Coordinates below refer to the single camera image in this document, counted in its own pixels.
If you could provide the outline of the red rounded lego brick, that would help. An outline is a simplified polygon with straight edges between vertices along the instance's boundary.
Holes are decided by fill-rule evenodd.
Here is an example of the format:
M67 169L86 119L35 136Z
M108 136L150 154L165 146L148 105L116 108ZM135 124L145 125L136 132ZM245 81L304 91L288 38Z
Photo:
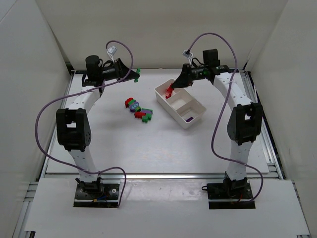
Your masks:
M173 84L171 83L170 86L167 88L166 91L174 91L174 88L173 88Z

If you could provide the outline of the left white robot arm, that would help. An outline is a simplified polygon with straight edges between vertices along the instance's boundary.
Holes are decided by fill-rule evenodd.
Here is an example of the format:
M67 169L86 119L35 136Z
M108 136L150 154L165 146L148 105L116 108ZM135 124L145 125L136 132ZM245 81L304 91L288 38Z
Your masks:
M98 174L94 174L94 165L89 145L92 133L88 121L88 113L95 102L102 96L106 81L136 80L139 71L130 70L121 59L103 62L97 55L86 57L87 72L82 77L82 89L89 90L77 96L72 104L66 109L56 112L56 127L58 143L71 155L78 167L79 178L76 180L80 185L93 187L100 183Z

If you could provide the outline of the red sloped lego brick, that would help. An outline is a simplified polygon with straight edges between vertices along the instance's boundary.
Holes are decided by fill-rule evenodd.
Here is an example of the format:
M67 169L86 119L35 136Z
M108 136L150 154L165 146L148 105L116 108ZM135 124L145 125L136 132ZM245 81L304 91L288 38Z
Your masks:
M172 94L173 94L173 91L166 91L165 98L166 99L170 98L172 96Z

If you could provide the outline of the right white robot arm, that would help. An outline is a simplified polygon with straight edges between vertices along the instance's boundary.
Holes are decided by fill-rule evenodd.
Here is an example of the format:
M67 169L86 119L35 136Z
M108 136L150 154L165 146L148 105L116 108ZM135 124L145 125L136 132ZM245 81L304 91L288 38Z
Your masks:
M171 87L187 88L196 80L207 79L225 98L224 105L231 109L227 124L231 154L224 182L234 188L240 188L247 182L249 152L261 132L263 107L242 92L233 80L236 71L220 64L216 49L203 51L203 60L201 66L183 64L180 75Z

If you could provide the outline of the purple paw print lego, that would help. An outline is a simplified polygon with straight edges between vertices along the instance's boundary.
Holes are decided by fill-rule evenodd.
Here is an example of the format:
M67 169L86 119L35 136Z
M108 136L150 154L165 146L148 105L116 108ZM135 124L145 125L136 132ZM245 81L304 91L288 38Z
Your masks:
M135 101L129 106L129 110L131 113L140 112L141 107L139 106L139 103Z

